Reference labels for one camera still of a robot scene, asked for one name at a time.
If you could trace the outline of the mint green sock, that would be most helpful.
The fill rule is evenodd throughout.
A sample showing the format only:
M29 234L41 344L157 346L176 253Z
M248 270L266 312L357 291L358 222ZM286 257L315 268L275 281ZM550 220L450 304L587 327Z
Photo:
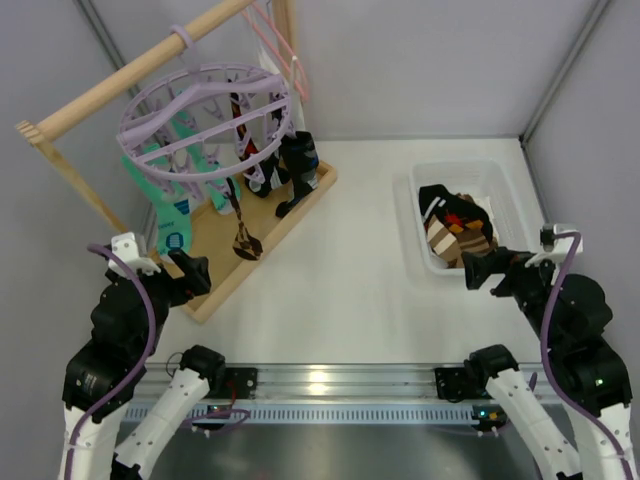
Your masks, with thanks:
M189 138L199 132L196 119L189 110L177 112L171 119L171 125L180 140ZM202 143L193 143L189 145L186 148L186 153L191 158L192 166L190 167L190 170L192 172L213 172L221 168L221 165L217 160L216 153L213 152L212 154L209 154ZM205 184L214 208L220 215L229 215L234 212L233 205L227 196L227 193L230 192L228 185L229 181L233 184L237 200L240 200L241 189L237 180L233 177L226 179L218 178L213 181L213 184Z
M171 250L181 249L188 253L193 243L189 196L180 186L169 192L156 186L126 155L121 157L121 163L154 208L157 220L155 247L158 255L170 261Z

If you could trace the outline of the brown argyle sock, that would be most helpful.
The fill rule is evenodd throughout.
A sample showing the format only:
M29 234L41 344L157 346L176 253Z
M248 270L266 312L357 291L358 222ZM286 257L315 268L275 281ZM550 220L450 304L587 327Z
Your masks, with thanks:
M258 261L263 254L262 243L249 233L249 230L245 225L242 216L242 210L237 197L237 190L233 180L230 177L226 179L226 184L229 191L229 193L227 194L227 198L232 205L238 223L238 231L235 236L232 248L235 254L241 259L247 261Z

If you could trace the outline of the purple round clip hanger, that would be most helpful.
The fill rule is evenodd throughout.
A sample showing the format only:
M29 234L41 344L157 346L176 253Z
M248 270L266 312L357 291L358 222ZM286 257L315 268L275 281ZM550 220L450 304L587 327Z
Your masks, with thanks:
M185 45L181 69L144 88L122 115L117 142L134 165L156 186L169 192L180 186L195 194L218 178L245 172L276 154L282 139L293 133L293 98L281 74L251 64L205 63L198 57L194 39L181 26L172 29ZM243 115L233 118L229 94L241 97ZM171 125L179 111L189 110L199 132L180 140ZM236 153L236 126L244 123L258 153L241 161ZM216 153L221 168L192 172L186 148L202 143Z

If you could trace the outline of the black blue sport sock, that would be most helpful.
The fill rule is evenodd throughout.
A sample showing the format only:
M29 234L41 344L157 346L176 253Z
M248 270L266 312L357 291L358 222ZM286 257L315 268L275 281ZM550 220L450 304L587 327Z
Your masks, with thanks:
M275 215L282 219L318 187L319 157L313 136L308 131L296 131L293 137L284 137L279 153L293 187L291 199L281 202L276 208Z

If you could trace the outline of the red yellow argyle sock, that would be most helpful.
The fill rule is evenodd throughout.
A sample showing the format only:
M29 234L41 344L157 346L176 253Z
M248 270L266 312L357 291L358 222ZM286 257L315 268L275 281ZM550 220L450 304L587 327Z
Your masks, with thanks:
M243 115L241 97L236 92L229 94L231 112L234 119L237 119ZM251 133L248 127L244 124L238 124L236 126L236 153L241 161L246 161L253 154L256 154L258 149L253 141Z

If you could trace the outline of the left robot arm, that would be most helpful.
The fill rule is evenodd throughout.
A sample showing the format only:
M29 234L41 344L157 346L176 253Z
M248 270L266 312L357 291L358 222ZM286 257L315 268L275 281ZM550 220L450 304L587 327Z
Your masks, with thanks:
M149 258L126 259L115 248L96 244L88 249L110 260L110 284L91 313L90 340L66 367L58 476L147 479L188 413L220 389L226 373L220 353L201 345L187 349L151 411L123 442L117 440L170 309L210 292L209 262L174 249L169 256L183 273L174 278Z

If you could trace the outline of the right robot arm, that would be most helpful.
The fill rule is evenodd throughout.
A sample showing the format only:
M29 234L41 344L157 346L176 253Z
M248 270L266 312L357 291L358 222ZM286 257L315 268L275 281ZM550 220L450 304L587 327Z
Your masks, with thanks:
M568 414L574 439L560 432L503 345L465 362L481 390L497 401L544 479L636 479L627 367L603 337L613 314L600 285L570 271L576 250L556 260L503 247L463 256L465 282L478 289L502 275L493 296L515 300L540 342L544 374Z

